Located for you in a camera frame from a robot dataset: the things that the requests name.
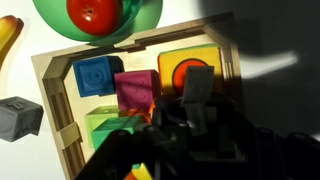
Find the red apple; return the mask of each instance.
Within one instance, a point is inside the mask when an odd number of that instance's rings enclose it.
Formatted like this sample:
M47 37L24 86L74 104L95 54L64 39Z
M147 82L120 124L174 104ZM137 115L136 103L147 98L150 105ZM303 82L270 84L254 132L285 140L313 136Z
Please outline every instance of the red apple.
M80 30L94 36L107 36L119 26L122 0L67 0L67 12Z

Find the wooden frame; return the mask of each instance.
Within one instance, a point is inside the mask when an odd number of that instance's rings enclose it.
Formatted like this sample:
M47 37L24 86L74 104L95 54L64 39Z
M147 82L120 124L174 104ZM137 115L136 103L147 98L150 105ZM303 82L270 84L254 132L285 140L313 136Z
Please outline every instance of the wooden frame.
M239 107L243 109L238 49L234 40L233 25L233 15L232 13L227 13L138 32L128 37L119 37L124 40L116 44L112 42L117 41L117 39L108 39L98 43L88 43L33 56L32 62L44 107L66 178L73 179L85 165L90 154L93 153L92 151L85 151L85 147L81 145L85 142L85 140L82 141L82 138L85 138L85 135L83 135L85 133L83 129L85 128L82 128L84 125L79 120L83 114L81 114L81 111L75 110L77 105L72 105L72 99L74 99L72 96L76 94L76 91L68 90L70 88L69 84L75 84L72 80L68 80L70 79L70 74L72 74L70 73L72 61L117 53L120 55L125 54L126 57L131 57L131 55L134 56L138 53L139 58L142 58L144 56L142 54L155 55L158 53L157 49L159 48L166 50L181 48L181 45L185 44L185 40L195 45L213 41L219 44L222 50L221 64L224 92L235 99L239 103ZM139 66L139 64L147 62L138 62L135 61L136 59L132 58L125 64L132 63L132 66ZM146 68L156 68L156 66L150 65L150 67L146 66ZM92 98L110 98L110 102L114 102L114 97ZM88 102L88 99L84 98L81 101Z

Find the white table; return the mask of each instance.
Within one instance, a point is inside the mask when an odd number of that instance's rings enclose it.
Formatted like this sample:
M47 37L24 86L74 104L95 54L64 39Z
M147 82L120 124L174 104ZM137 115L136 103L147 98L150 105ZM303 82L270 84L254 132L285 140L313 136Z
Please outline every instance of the white table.
M313 7L320 6L276 2L163 0L158 27L234 11L247 117L280 134L303 131L317 136L320 31L313 23L320 11ZM0 0L0 17L9 14L21 18L24 28L1 69L0 98L20 96L42 104L30 57L83 42L52 30L31 0ZM64 179L46 114L39 136L28 135L14 143L0 139L0 179Z

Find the blue cube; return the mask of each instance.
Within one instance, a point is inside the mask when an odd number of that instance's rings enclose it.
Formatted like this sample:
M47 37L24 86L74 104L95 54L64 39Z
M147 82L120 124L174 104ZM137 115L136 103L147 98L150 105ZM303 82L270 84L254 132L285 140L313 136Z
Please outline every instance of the blue cube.
M115 93L114 74L123 72L118 56L101 56L73 62L80 97Z

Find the yellow object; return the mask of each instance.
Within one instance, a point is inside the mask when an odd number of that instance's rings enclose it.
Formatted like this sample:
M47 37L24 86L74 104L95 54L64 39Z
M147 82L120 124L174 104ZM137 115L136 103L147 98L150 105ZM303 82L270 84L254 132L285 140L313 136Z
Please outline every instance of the yellow object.
M12 15L0 18L0 51L18 27L18 19Z
M189 65L214 66L213 91L223 92L220 48L215 44L205 44L159 54L158 67L163 94L181 94L185 75L182 71Z
M132 169L131 172L137 178L137 180L152 180L144 163L141 163L139 169Z
M10 48L5 47L5 45L10 41L11 37L13 37L14 33L16 32L18 23L19 20L12 15L0 18L0 68L4 61L4 57Z

